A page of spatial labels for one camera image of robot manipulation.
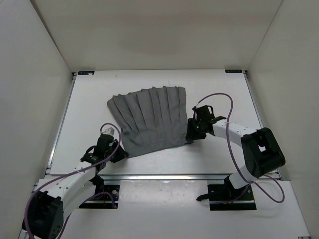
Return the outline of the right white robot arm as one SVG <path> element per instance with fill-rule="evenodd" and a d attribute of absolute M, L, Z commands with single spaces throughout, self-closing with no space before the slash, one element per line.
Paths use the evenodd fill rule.
<path fill-rule="evenodd" d="M 231 143 L 242 148 L 244 165 L 233 163 L 237 172 L 224 179 L 223 193 L 228 199 L 236 199 L 241 189 L 260 177 L 284 166 L 285 157 L 274 134 L 269 128 L 252 129 L 230 123 L 226 117 L 216 117 L 212 106 L 194 107 L 193 117 L 188 119 L 186 141 L 205 139 L 207 134 L 227 140 L 233 157 Z"/>

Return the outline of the grey pleated skirt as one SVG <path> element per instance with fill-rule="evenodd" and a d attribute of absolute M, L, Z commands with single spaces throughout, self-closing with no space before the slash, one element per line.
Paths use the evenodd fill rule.
<path fill-rule="evenodd" d="M 122 144 L 129 157 L 186 144 L 184 87 L 152 87 L 114 95 L 107 107 L 121 128 Z"/>

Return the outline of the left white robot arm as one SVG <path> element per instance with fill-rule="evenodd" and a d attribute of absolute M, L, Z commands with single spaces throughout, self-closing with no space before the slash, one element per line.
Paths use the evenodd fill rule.
<path fill-rule="evenodd" d="M 32 239 L 59 239 L 70 215 L 87 201 L 108 195 L 98 174 L 107 162 L 116 163 L 128 153 L 113 136 L 101 134 L 96 145 L 89 147 L 74 170 L 44 183 L 27 202 L 22 229 Z"/>

